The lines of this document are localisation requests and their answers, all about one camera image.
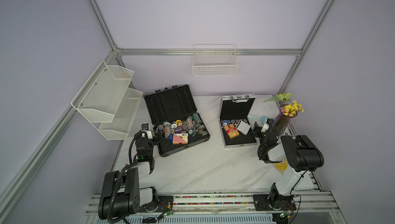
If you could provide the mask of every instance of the vase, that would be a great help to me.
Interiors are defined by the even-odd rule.
[[[286,106],[285,104],[281,105],[280,109],[284,108],[285,106]],[[281,136],[285,132],[285,128],[287,128],[287,125],[291,118],[293,117],[286,116],[280,112],[277,115],[277,117],[274,119],[274,128],[279,136]]]

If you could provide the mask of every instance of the case handle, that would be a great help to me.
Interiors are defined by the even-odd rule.
[[[234,103],[246,103],[246,102],[248,102],[248,100],[250,99],[250,96],[247,95],[247,99],[239,99],[239,98],[241,98],[241,96],[238,95],[237,98],[238,98],[238,99],[234,100],[234,99],[233,99],[233,96],[230,97],[230,99],[231,99],[232,102],[234,102]]]

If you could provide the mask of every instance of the white wire basket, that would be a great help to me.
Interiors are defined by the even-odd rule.
[[[143,93],[129,88],[132,70],[104,61],[99,67],[103,69],[95,82],[79,100],[81,89],[72,106],[107,140],[126,139]]]
[[[143,93],[141,91],[127,88],[125,96],[110,123],[101,123],[99,132],[107,140],[124,140],[128,137],[134,117],[140,104]]]
[[[194,77],[236,76],[237,67],[235,44],[194,44]]]

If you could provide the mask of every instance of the black case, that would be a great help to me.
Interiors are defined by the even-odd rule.
[[[155,126],[168,121],[172,123],[178,119],[184,121],[193,113],[197,113],[195,101],[192,97],[189,85],[168,89],[151,95],[144,96],[147,104],[151,122]],[[195,137],[188,135],[188,144],[173,144],[170,140],[164,139],[158,144],[159,155],[166,157],[186,148],[203,143],[210,138],[210,133],[205,136],[196,134]]]
[[[246,119],[251,110],[252,105],[255,101],[255,95],[235,95],[235,96],[223,96],[221,99],[220,105],[220,126],[222,126],[222,120],[231,120],[231,119]],[[226,133],[225,129],[222,130],[222,138],[224,139],[225,148],[239,147],[239,146],[247,146],[247,145],[256,145],[257,141],[252,134],[252,127],[247,133],[244,135],[240,133],[239,136],[235,138],[230,138]]]

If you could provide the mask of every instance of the aluminum frame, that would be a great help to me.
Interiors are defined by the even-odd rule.
[[[254,195],[254,194],[269,194],[269,192],[238,192],[238,193],[224,193],[226,195]],[[217,193],[202,193],[202,194],[171,194],[173,196],[201,196],[201,195],[222,195]],[[321,192],[318,190],[310,191],[295,191],[296,197],[294,197],[295,205],[299,206],[299,212],[329,212],[333,219],[333,223],[347,224],[346,220],[341,213],[339,206],[337,205],[331,192]],[[209,198],[181,198],[190,202],[195,199],[196,201],[204,200],[209,202]],[[98,206],[99,206],[100,195],[93,195],[89,206],[86,209],[84,219],[82,224],[88,223],[87,220],[94,221],[96,223],[98,219]],[[173,215],[211,215],[211,214],[239,214],[240,216],[247,214],[273,214],[282,213],[281,210],[273,211],[256,211],[253,204],[243,204],[242,206],[237,206],[237,208],[228,208],[230,205],[226,204],[215,204],[210,206],[200,206],[200,205],[183,205],[173,206]],[[133,216],[143,216],[147,213],[137,213]]]
[[[103,14],[99,8],[99,5],[96,0],[86,0],[88,2],[89,7],[91,8],[93,15],[98,22],[98,25],[103,32],[103,35],[111,48],[110,53],[107,55],[105,62],[110,63],[113,59],[115,59],[120,66],[124,66],[121,55],[193,55],[193,49],[121,49],[116,46],[114,40],[111,36],[110,30],[105,22]],[[312,29],[309,32],[308,37],[306,38],[303,47],[301,49],[238,49],[236,50],[236,54],[238,55],[295,55],[296,59],[285,78],[279,93],[285,91],[287,86],[289,85],[292,77],[294,76],[296,70],[300,66],[305,54],[310,48],[313,40],[315,39],[319,29],[321,28],[324,20],[328,16],[328,13],[333,6],[335,0],[326,0],[323,8],[321,9]],[[85,83],[83,86],[84,89],[88,89],[92,84],[91,81],[95,78],[91,78]],[[57,145],[57,143],[62,138],[63,134],[67,130],[70,122],[76,110],[69,105],[66,111],[62,114],[61,118],[57,121],[48,135],[44,138],[42,143],[39,145],[37,150],[33,153],[33,155],[29,158],[27,163],[23,166],[21,171],[17,174],[15,179],[12,181],[10,186],[5,190],[5,192],[0,197],[0,224],[3,223],[9,213],[12,211],[14,206],[17,204],[18,200],[21,198],[22,194],[29,186],[30,182],[34,179],[34,176],[41,169],[42,165],[46,162],[47,158],[52,153],[53,149]]]
[[[316,38],[319,30],[322,27],[323,22],[328,17],[328,13],[330,9],[333,7],[335,0],[326,0],[324,5],[322,6],[321,11],[317,19],[315,20],[313,27],[311,28],[306,40],[302,46],[302,53],[300,56],[296,56],[294,63],[289,70],[287,77],[285,77],[283,84],[281,85],[278,94],[284,93],[287,89],[289,83],[291,82],[292,78],[294,77],[296,70],[299,68],[300,64],[302,63],[304,56],[306,55],[307,51],[309,50],[311,44],[313,43],[314,39]]]
[[[201,52],[211,49],[200,49]],[[119,48],[118,55],[193,55],[193,48]],[[302,49],[297,48],[240,48],[235,50],[236,55],[301,55]]]

